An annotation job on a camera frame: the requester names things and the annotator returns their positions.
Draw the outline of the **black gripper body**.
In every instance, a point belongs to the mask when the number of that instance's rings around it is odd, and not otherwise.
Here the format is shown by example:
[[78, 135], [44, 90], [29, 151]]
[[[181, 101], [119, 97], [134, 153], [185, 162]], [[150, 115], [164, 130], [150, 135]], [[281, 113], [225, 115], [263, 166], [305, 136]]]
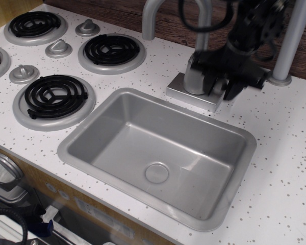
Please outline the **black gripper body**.
[[262, 89], [266, 72], [250, 59], [250, 55], [231, 50], [228, 45], [214, 51], [196, 51], [193, 54], [192, 70], [204, 75], [207, 71], [218, 73], [218, 77], [240, 79], [246, 86]]

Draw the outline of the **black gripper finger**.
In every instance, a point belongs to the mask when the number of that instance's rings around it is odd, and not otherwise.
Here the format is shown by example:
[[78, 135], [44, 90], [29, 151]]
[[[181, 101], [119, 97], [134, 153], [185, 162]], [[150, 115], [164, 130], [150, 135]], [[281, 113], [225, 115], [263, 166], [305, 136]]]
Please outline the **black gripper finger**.
[[230, 79], [223, 99], [224, 100], [233, 100], [244, 88], [246, 87], [246, 83], [240, 79]]
[[204, 75], [203, 90], [206, 95], [211, 93], [219, 94], [220, 88], [218, 87], [218, 73], [214, 71], [207, 71]]

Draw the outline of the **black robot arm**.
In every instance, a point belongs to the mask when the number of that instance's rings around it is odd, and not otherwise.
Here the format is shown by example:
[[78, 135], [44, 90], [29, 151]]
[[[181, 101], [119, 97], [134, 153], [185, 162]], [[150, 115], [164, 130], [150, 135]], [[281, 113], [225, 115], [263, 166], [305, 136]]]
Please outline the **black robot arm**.
[[257, 57], [271, 61], [277, 52], [274, 39], [283, 30], [288, 1], [240, 1], [236, 22], [225, 45], [215, 51], [197, 51], [191, 70], [200, 75], [202, 92], [212, 93], [223, 82], [224, 100], [234, 99], [247, 86], [262, 89], [267, 73], [251, 60], [262, 45], [269, 45], [271, 56]]

